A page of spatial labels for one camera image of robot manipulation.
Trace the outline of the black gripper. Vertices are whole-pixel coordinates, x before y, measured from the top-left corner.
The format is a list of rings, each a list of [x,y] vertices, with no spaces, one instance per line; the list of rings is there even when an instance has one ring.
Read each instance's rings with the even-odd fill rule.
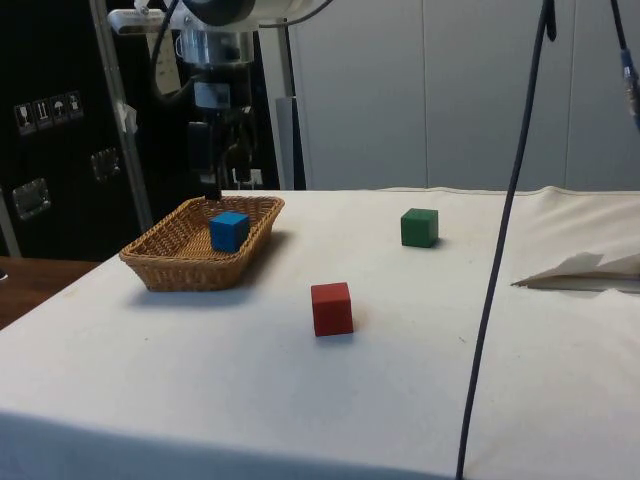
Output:
[[[228,146],[226,167],[234,183],[251,179],[252,146],[246,130],[247,112],[251,106],[251,76],[247,65],[220,67],[201,71],[192,78],[195,106],[207,112],[235,110],[228,117]],[[207,124],[207,155],[209,174],[213,176],[207,188],[207,200],[221,199],[222,174],[220,167],[219,115],[209,113]]]

